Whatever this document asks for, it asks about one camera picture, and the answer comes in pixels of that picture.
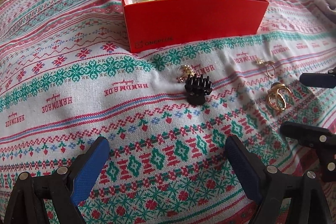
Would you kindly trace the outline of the patterned handmade bed cloth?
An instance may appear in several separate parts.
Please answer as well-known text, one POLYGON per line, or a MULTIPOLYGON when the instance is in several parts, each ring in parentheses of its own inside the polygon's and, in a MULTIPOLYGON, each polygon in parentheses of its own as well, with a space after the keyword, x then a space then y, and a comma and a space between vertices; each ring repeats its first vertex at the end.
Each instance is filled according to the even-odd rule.
POLYGON ((1 5, 1 212, 19 174, 70 165, 110 143, 87 223, 248 223, 256 204, 224 156, 236 135, 264 164, 318 172, 284 121, 335 130, 335 90, 304 72, 335 67, 335 24, 313 0, 267 0, 256 35, 131 53, 121 0, 5 0, 1 5), (187 102, 177 69, 209 76, 187 102))

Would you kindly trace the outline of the black hair claw clip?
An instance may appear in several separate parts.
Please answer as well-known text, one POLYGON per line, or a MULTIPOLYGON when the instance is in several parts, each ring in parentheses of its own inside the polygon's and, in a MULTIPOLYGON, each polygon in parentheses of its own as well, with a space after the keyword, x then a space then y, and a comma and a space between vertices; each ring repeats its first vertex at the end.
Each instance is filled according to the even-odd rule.
POLYGON ((201 74, 188 75, 185 81, 185 91, 187 92, 187 102, 193 106, 199 106, 205 104, 206 98, 213 91, 213 83, 209 76, 206 78, 201 74))

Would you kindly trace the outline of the red open jewelry box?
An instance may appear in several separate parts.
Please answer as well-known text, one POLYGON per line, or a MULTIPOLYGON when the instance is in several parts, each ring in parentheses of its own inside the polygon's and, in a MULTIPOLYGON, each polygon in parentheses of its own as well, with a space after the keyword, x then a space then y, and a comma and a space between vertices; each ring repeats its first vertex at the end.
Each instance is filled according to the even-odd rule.
POLYGON ((130 51, 256 34, 266 0, 121 0, 130 51))

